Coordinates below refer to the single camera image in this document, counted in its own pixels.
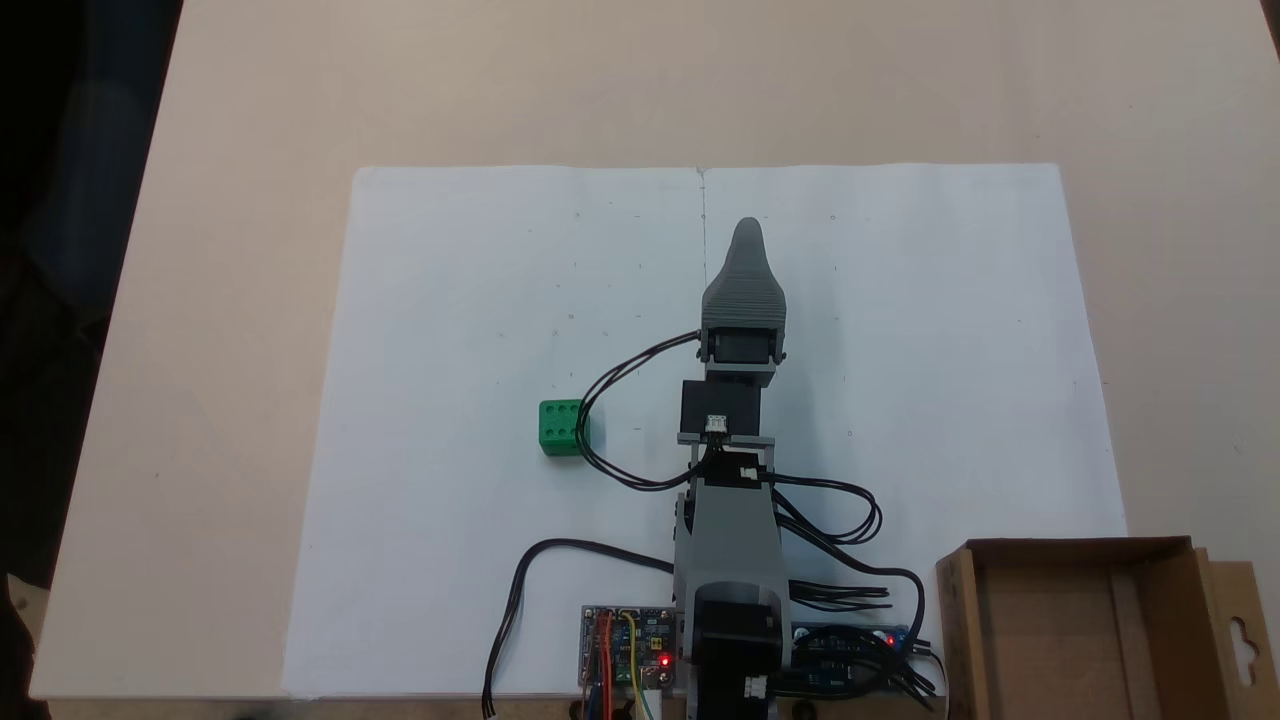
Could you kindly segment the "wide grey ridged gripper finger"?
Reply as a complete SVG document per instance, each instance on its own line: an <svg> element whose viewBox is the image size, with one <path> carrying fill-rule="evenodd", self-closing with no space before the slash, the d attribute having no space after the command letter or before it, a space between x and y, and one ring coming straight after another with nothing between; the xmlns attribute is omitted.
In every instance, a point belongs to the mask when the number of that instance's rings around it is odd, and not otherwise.
<svg viewBox="0 0 1280 720"><path fill-rule="evenodd" d="M762 224L754 217L740 219L733 228L724 261L703 293L703 305L713 304L785 305L785 292L768 261Z"/></svg>

